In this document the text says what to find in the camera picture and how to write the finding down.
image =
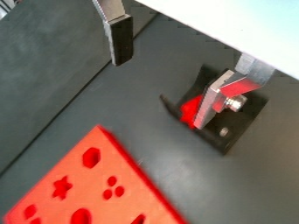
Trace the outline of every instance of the white panel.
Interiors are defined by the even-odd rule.
[[[299,79],[298,0],[137,0]]]

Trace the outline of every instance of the screw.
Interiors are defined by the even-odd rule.
[[[243,94],[229,98],[226,101],[226,108],[230,108],[234,112],[239,112],[247,100],[249,98]]]
[[[229,129],[229,128],[223,128],[223,129],[221,130],[221,132],[219,132],[219,135],[221,135],[222,137],[225,137],[229,133],[230,133],[230,129]]]

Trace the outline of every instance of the gray table surface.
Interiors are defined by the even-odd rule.
[[[155,14],[125,0],[135,34]],[[0,173],[110,62],[91,0],[26,0],[0,22]]]
[[[109,65],[0,178],[0,215],[99,123],[117,135],[190,223],[295,224],[299,220],[298,81],[277,73],[270,98],[223,157],[166,112],[202,64],[234,68],[239,55],[167,17],[135,40],[135,57]]]

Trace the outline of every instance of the star-shaped hole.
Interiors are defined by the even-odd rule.
[[[73,184],[69,182],[69,177],[65,176],[62,180],[54,182],[55,191],[53,197],[61,197],[62,200],[67,197],[67,192],[73,188]]]

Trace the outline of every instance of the red shape sorter board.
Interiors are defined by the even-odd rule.
[[[97,126],[4,217],[6,224],[186,223],[114,136]]]

